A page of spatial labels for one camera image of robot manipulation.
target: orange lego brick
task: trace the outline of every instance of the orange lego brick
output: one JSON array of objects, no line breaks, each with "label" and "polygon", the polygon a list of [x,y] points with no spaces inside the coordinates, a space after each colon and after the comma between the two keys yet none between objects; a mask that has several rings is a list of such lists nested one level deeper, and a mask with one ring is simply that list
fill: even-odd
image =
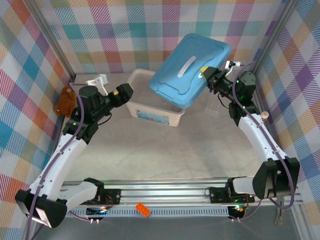
[{"label": "orange lego brick", "polygon": [[135,209],[137,209],[137,211],[141,213],[145,218],[148,217],[151,213],[150,209],[143,205],[142,202],[138,202],[138,204],[135,206]]}]

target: white handle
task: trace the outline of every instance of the white handle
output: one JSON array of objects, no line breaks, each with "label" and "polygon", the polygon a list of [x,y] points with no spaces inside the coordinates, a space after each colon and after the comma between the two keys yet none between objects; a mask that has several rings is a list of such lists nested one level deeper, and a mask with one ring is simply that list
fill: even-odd
[{"label": "white handle", "polygon": [[190,59],[188,61],[186,61],[186,63],[183,65],[183,67],[180,69],[180,71],[178,72],[178,78],[181,78],[185,72],[187,71],[187,69],[190,67],[190,65],[196,60],[196,56],[192,56],[190,57]]}]

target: black mount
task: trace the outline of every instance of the black mount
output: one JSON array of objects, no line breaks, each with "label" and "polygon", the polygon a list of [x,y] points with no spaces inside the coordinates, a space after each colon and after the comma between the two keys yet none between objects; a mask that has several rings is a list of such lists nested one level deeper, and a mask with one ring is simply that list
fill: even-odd
[{"label": "black mount", "polygon": [[[95,86],[80,88],[79,95],[84,108],[84,122],[76,139],[82,139],[88,144],[99,128],[98,122],[103,117],[109,116],[113,108],[126,104],[134,93],[129,83],[119,85],[116,90],[110,92],[108,96],[103,96]],[[73,110],[71,118],[62,130],[63,134],[73,135],[80,124],[81,109],[78,99],[77,105],[78,107]]]},{"label": "black mount", "polygon": [[105,185],[102,181],[93,179],[93,178],[86,178],[83,180],[84,182],[89,182],[98,187],[96,192],[94,201],[88,200],[85,201],[83,204],[85,205],[119,205],[121,200],[121,189],[119,188],[112,188],[112,189],[105,189]]},{"label": "black mount", "polygon": [[[296,189],[300,170],[299,161],[295,157],[286,157],[284,162],[290,171],[293,187]],[[253,178],[252,186],[259,199],[291,195],[289,179],[280,160],[264,161]]]},{"label": "black mount", "polygon": [[[20,189],[15,195],[16,203],[27,217],[29,217],[34,196],[34,194],[30,193],[30,189],[28,191]],[[66,203],[66,200],[57,199],[56,201],[51,201],[47,199],[46,195],[38,196],[35,207],[43,212],[40,216],[36,210],[33,211],[32,219],[51,228],[56,228],[67,214]]]},{"label": "black mount", "polygon": [[242,219],[245,216],[246,211],[243,209],[242,211],[239,211],[239,208],[236,208],[235,206],[228,206],[228,213],[230,216],[228,216],[229,219],[239,218]]},{"label": "black mount", "polygon": [[[219,93],[221,97],[226,97],[231,101],[229,104],[229,115],[238,126],[240,118],[245,117],[247,114],[235,101],[232,93],[233,82],[226,78],[227,71],[216,67],[208,67],[202,74],[207,81],[207,87],[211,93]],[[243,72],[236,80],[236,97],[251,114],[259,114],[259,110],[252,102],[255,89],[256,76],[249,71]]]},{"label": "black mount", "polygon": [[254,203],[255,197],[249,194],[238,194],[235,192],[233,181],[234,178],[229,178],[224,187],[208,187],[210,203],[221,204],[221,203],[237,203],[247,204]]}]

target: white bracket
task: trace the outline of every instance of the white bracket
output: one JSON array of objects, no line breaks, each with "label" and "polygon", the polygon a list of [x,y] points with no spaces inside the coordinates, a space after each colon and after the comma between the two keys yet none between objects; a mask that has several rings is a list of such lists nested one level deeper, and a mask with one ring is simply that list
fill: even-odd
[{"label": "white bracket", "polygon": [[103,96],[108,96],[108,92],[104,86],[104,79],[101,76],[93,80],[88,80],[85,83],[88,86],[96,86],[98,88],[99,93],[101,93]]},{"label": "white bracket", "polygon": [[241,62],[240,61],[233,61],[232,65],[231,65],[231,62],[232,61],[226,61],[226,63],[225,63],[224,69],[225,70],[229,70],[225,75],[226,77],[228,77],[230,75],[230,73],[233,71],[234,68],[239,68],[241,66]]}]

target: colorful plaid backdrop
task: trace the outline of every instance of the colorful plaid backdrop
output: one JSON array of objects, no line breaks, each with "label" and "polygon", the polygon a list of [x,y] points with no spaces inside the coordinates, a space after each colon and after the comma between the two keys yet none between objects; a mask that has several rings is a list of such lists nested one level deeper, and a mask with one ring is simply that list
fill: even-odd
[{"label": "colorful plaid backdrop", "polygon": [[320,239],[320,0],[300,0],[259,77],[269,123],[289,156],[297,156],[303,202]]},{"label": "colorful plaid backdrop", "polygon": [[0,239],[16,240],[25,217],[15,194],[54,150],[62,118],[53,104],[69,77],[23,0],[0,5]]},{"label": "colorful plaid backdrop", "polygon": [[272,21],[270,10],[281,2],[36,1],[76,73],[157,70],[188,33],[229,43],[233,49],[231,59],[253,59],[262,40],[260,36],[267,30],[261,31],[264,24],[268,27]]},{"label": "colorful plaid backdrop", "polygon": [[281,0],[281,3],[280,5],[278,6],[277,10],[276,10],[276,13],[274,14],[273,18],[272,18],[272,21],[270,22],[270,25],[267,29],[267,31],[265,32],[264,36],[263,36],[263,39],[260,43],[260,46],[259,48],[257,49],[256,53],[255,53],[255,56],[253,58],[253,61],[256,61],[262,50],[265,48],[265,46],[267,45],[267,42],[269,40],[269,37],[270,37],[270,34],[273,32],[273,30],[275,29],[276,27],[276,24],[277,24],[277,21],[280,17],[280,15],[282,14],[282,12],[284,11],[285,9],[285,6],[286,6],[286,3],[288,2],[289,0]]}]

